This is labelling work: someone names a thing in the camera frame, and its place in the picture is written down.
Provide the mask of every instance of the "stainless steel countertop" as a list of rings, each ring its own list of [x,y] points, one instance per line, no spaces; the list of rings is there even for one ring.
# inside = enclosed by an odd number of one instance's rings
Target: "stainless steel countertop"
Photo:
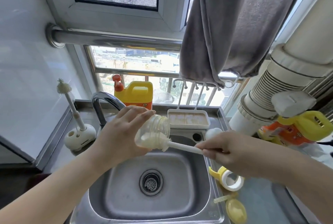
[[[76,101],[76,105],[84,123],[93,125],[96,131],[98,131],[99,122],[94,110],[91,107],[90,101],[79,100]],[[101,102],[101,106],[106,116],[106,120],[110,119],[110,117],[117,112],[116,110],[110,108],[106,103]],[[169,108],[175,107],[170,105],[154,105],[153,107],[153,109],[156,110],[156,113],[160,115],[167,115],[167,110]],[[210,118],[210,128],[218,127],[224,131],[228,129],[228,124],[225,120],[223,111],[219,107],[205,107],[204,109],[207,111]],[[45,173],[55,172],[57,169],[63,167],[75,158],[75,155],[64,146],[63,142],[65,134],[75,127],[76,123],[72,118],[62,134],[62,137],[53,151],[47,165],[45,166]],[[212,166],[215,170],[220,167],[220,165],[214,161],[212,161]],[[296,207],[286,188],[279,184],[273,184],[269,180],[256,178],[246,179],[244,187],[239,191],[238,200],[242,202],[246,208],[248,217],[247,223],[249,224],[308,223]],[[226,213],[225,204],[223,203],[222,206],[224,213]],[[227,215],[223,220],[223,223],[230,223]]]

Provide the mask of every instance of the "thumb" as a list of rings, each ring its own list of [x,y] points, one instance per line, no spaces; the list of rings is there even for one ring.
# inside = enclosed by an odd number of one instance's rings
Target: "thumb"
[[[202,153],[205,157],[215,160],[221,165],[229,163],[229,154],[223,154],[215,150],[203,149]]]

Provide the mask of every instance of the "brush bristles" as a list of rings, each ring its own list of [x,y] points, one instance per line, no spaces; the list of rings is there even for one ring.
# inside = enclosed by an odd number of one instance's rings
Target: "brush bristles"
[[[64,83],[62,79],[58,79],[57,92],[59,94],[65,94],[72,91],[72,88],[69,84]]]

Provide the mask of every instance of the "stainless steel sink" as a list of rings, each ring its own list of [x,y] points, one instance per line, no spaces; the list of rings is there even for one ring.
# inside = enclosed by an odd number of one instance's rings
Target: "stainless steel sink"
[[[174,142],[194,146],[193,131],[174,129]],[[221,196],[210,160],[169,148],[127,160],[103,174],[75,208],[72,223],[221,223]]]

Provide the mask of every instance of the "yellow bottle cap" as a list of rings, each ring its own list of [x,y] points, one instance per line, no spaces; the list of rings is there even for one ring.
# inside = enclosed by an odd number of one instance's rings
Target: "yellow bottle cap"
[[[247,221],[245,207],[237,199],[230,199],[226,203],[227,214],[235,224],[244,224]]]

